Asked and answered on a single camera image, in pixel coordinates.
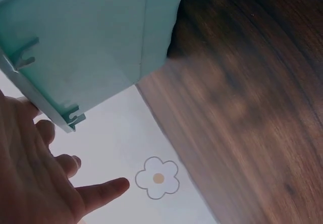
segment flower sticker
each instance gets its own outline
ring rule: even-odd
[[[140,189],[146,190],[150,199],[159,200],[165,194],[174,194],[180,188],[176,178],[178,167],[173,161],[163,162],[158,157],[150,157],[144,170],[136,174],[135,181]]]

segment wood grain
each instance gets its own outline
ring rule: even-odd
[[[222,224],[323,223],[323,0],[182,0],[138,84]]]

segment skin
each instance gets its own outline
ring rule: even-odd
[[[25,98],[0,91],[0,224],[77,224],[86,214],[121,196],[124,178],[74,188],[76,156],[54,157],[52,122],[33,119],[39,110]]]

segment mint green box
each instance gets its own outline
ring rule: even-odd
[[[0,0],[0,68],[66,132],[164,64],[180,0]]]

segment white surface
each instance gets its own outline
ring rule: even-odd
[[[1,90],[17,97],[21,93],[0,73]],[[97,184],[127,177],[130,189],[121,198],[89,214],[87,224],[215,224],[171,144],[160,131],[135,86],[89,111],[77,132],[58,129],[51,145],[54,155],[67,153],[82,159],[82,168],[71,179],[74,186]],[[135,183],[145,161],[157,156],[178,166],[179,190],[152,200]]]

